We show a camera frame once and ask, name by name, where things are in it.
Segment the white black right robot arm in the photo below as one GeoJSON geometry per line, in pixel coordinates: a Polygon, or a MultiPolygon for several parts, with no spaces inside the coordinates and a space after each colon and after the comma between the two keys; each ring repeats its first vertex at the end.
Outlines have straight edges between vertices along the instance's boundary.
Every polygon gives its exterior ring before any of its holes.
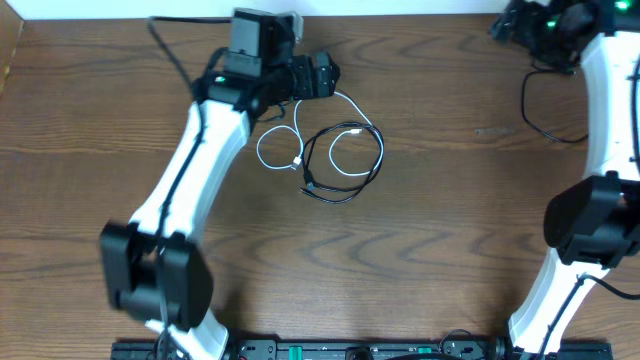
{"type": "Polygon", "coordinates": [[[590,290],[639,252],[639,4],[636,1],[511,0],[490,28],[526,48],[538,74],[581,70],[588,93],[583,178],[556,195],[543,222],[547,251],[508,335],[485,359],[610,359],[610,344],[563,333],[590,290]]]}

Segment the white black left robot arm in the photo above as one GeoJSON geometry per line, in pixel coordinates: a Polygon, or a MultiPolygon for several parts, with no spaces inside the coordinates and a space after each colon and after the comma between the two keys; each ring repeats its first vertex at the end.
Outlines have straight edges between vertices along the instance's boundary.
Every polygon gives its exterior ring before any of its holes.
{"type": "Polygon", "coordinates": [[[286,100],[331,96],[340,69],[326,52],[293,56],[243,74],[240,55],[209,62],[191,85],[182,139],[151,195],[128,224],[109,222],[100,250],[110,305],[161,335],[158,358],[175,345],[191,359],[222,359],[229,332],[210,309],[213,277],[199,243],[208,213],[256,120],[286,100]]]}

